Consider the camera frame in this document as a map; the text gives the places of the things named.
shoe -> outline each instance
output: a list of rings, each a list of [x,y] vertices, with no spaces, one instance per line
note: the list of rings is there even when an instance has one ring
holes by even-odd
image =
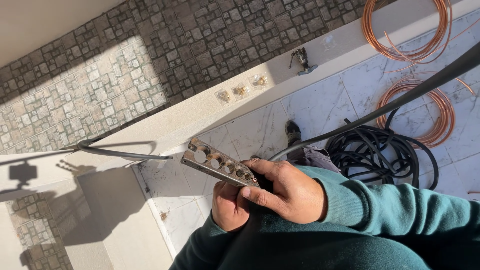
[[[300,128],[292,120],[288,120],[285,124],[285,133],[287,133],[288,146],[291,146],[295,141],[301,140]]]

fingernail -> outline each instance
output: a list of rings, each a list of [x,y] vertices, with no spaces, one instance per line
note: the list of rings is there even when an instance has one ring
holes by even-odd
[[[244,196],[245,198],[248,198],[248,196],[250,196],[250,193],[252,191],[249,189],[249,188],[244,188],[242,191],[241,191],[241,195]]]

sweater sleeve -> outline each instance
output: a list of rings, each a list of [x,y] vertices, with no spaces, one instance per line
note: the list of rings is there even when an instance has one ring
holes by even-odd
[[[210,212],[205,224],[190,235],[169,269],[217,269],[226,247],[235,236],[236,233],[225,232],[216,225]]]
[[[472,240],[480,235],[480,203],[442,195],[409,184],[366,186],[349,180],[322,181],[328,202],[323,222],[372,235],[426,236]]]

copper pipe coil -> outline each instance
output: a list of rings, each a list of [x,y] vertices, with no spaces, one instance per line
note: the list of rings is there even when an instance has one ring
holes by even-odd
[[[434,74],[436,72],[421,72],[409,75],[402,78],[398,82],[394,83],[380,98],[380,101],[377,105],[377,109],[387,104],[390,99],[398,93],[408,92],[419,85],[423,80],[415,79],[413,76],[419,74]],[[475,95],[473,90],[462,80],[458,79],[463,85],[465,85],[468,90]],[[427,94],[433,101],[437,104],[440,109],[440,117],[435,121],[432,130],[419,138],[415,138],[419,142],[423,143],[428,148],[434,148],[442,144],[453,132],[455,127],[455,110],[453,109],[450,99],[440,90],[435,89],[430,91]],[[377,118],[377,124],[380,128],[385,128],[386,116],[383,115]],[[415,149],[420,149],[416,145],[412,145]]]
[[[375,7],[376,0],[367,0],[367,2],[365,3],[365,8],[363,10],[363,17],[361,21],[362,32],[365,35],[365,38],[367,39],[368,43],[370,43],[370,45],[377,52],[379,52],[380,54],[383,54],[384,56],[390,59],[397,60],[397,61],[409,61],[417,64],[427,64],[427,63],[433,62],[438,57],[440,57],[440,55],[445,51],[447,44],[450,41],[450,35],[452,30],[452,5],[450,3],[450,0],[446,0],[446,1],[448,5],[445,3],[444,0],[433,0],[434,4],[437,7],[439,18],[440,18],[438,22],[438,27],[437,27],[437,30],[435,31],[433,38],[418,49],[400,51],[392,43],[392,41],[390,40],[386,32],[384,32],[385,36],[388,42],[390,43],[390,45],[392,46],[392,48],[386,47],[385,45],[378,42],[372,30],[372,13]],[[439,48],[441,48],[440,43],[442,42],[442,39],[445,37],[445,34],[447,32],[448,34],[446,37],[446,43],[443,46],[443,49],[439,53],[439,55],[437,55],[437,57],[435,57],[431,61],[420,62],[425,58],[427,58],[428,56],[430,56],[431,54],[433,54]]]

black hose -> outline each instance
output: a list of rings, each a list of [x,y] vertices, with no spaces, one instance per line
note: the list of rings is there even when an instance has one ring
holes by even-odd
[[[171,160],[172,156],[154,156],[154,155],[144,155],[144,154],[136,154],[136,153],[127,153],[127,152],[120,152],[120,151],[113,151],[113,150],[106,150],[100,149],[96,147],[89,146],[91,143],[97,141],[98,139],[87,139],[80,141],[77,146],[83,152],[87,152],[90,154],[95,155],[103,155],[103,156],[113,156],[113,157],[123,157],[123,158],[133,158],[133,159],[141,159],[141,160]]]
[[[411,143],[423,149],[433,166],[433,190],[438,183],[438,164],[432,152],[421,142],[407,136],[395,134],[390,123],[395,109],[389,116],[384,129],[361,125],[358,128],[332,137],[325,149],[330,153],[333,164],[342,170],[342,175],[354,179],[361,175],[374,173],[376,176],[361,180],[369,183],[382,180],[383,184],[394,184],[394,178],[407,178],[412,175],[412,186],[419,188],[419,160]],[[396,159],[389,162],[382,151],[391,147]],[[350,174],[351,168],[363,168],[364,171]]]
[[[385,106],[378,108],[377,110],[374,110],[373,112],[363,116],[360,119],[357,119],[349,124],[346,124],[340,128],[337,128],[333,131],[330,131],[328,133],[319,135],[317,137],[308,139],[306,141],[303,141],[299,144],[292,145],[288,148],[283,149],[282,151],[276,153],[273,155],[269,160],[274,161],[279,159],[280,157],[296,150],[302,147],[305,147],[307,145],[310,145],[312,143],[320,142],[323,140],[326,140],[330,137],[337,136],[339,134],[342,134],[346,131],[352,130],[356,127],[359,127],[363,124],[366,124],[369,121],[372,121],[376,119],[377,117],[380,117],[384,114],[387,114],[388,112],[391,112],[395,109],[400,108],[401,106],[409,103],[410,101],[413,101],[416,98],[419,98],[426,93],[448,83],[449,81],[459,77],[460,75],[468,72],[469,70],[475,68],[480,64],[480,42],[474,45],[471,49],[469,49],[467,52],[462,54],[459,58],[457,58],[455,61],[453,61],[451,64],[448,66],[444,67],[441,71],[439,71],[437,74],[434,74],[432,77],[428,78],[421,84],[417,85],[415,88],[410,90],[409,92],[405,93],[404,95],[396,98],[392,102],[386,104]]]

